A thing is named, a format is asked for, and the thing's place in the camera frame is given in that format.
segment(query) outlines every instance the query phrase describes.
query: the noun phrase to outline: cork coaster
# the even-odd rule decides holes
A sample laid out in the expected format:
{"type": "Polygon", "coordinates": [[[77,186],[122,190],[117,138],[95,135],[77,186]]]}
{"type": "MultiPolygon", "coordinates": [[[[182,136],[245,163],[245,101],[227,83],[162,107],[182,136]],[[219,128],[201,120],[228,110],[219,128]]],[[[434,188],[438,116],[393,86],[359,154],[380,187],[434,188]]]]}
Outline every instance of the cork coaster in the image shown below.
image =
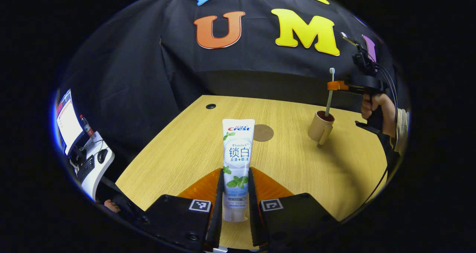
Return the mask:
{"type": "Polygon", "coordinates": [[[265,124],[255,125],[255,134],[253,140],[259,142],[269,141],[274,136],[274,131],[271,127],[265,124]]]}

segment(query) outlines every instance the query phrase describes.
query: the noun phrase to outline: computer monitor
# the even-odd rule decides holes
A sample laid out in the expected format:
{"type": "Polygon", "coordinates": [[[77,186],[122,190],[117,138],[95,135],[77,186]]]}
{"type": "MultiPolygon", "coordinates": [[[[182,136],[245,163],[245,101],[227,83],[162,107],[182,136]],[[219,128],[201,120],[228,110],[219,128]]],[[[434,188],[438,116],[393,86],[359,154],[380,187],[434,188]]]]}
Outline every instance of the computer monitor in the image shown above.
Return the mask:
{"type": "Polygon", "coordinates": [[[76,143],[86,134],[76,116],[71,99],[71,89],[64,94],[58,103],[56,123],[61,134],[62,149],[68,157],[76,143]]]}

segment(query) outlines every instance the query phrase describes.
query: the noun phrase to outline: hand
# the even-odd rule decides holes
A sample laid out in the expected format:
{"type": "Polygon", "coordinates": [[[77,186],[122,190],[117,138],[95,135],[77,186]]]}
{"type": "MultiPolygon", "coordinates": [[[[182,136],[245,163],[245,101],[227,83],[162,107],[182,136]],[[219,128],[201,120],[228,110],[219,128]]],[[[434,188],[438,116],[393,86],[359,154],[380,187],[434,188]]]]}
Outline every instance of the hand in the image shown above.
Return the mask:
{"type": "Polygon", "coordinates": [[[396,122],[395,122],[395,105],[386,94],[375,94],[372,96],[372,103],[370,103],[370,96],[364,94],[362,102],[362,118],[368,119],[372,111],[375,111],[379,106],[382,106],[382,113],[384,121],[382,125],[382,133],[392,138],[395,138],[396,122]]]}
{"type": "Polygon", "coordinates": [[[104,202],[104,205],[114,213],[120,211],[119,206],[116,203],[112,202],[110,199],[106,200],[106,202],[104,202]]]}

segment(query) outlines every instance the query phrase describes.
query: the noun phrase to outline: bottle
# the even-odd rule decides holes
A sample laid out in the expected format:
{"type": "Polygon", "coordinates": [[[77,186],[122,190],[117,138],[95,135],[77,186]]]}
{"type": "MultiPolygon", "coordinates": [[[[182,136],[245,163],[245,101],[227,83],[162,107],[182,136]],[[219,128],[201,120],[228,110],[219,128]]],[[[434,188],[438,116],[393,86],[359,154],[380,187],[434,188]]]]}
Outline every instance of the bottle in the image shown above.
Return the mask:
{"type": "Polygon", "coordinates": [[[80,119],[81,119],[81,121],[82,121],[82,123],[83,123],[84,130],[85,130],[86,133],[91,137],[91,136],[94,134],[94,132],[92,131],[91,126],[89,126],[88,121],[86,120],[85,117],[83,117],[82,114],[80,115],[80,119]]]}

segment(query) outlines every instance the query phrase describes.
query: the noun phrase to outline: wood grain surface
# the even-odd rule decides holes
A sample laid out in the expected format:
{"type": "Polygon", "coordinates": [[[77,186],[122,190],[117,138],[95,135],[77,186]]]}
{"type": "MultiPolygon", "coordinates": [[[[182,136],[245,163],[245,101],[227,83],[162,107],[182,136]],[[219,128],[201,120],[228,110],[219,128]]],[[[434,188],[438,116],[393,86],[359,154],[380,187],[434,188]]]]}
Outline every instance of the wood grain surface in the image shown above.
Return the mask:
{"type": "MultiPolygon", "coordinates": [[[[178,195],[223,166],[222,119],[252,118],[256,124],[270,126],[274,137],[253,141],[251,166],[294,194],[310,193],[340,221],[373,191],[386,157],[377,136],[355,126],[354,121],[364,121],[359,113],[333,108],[334,129],[322,148],[317,148],[308,128],[318,110],[325,107],[204,95],[157,134],[116,184],[143,210],[162,194],[178,195]],[[216,108],[206,109],[207,104],[216,108]]],[[[257,249],[252,246],[250,221],[223,221],[220,245],[257,249]]]]}

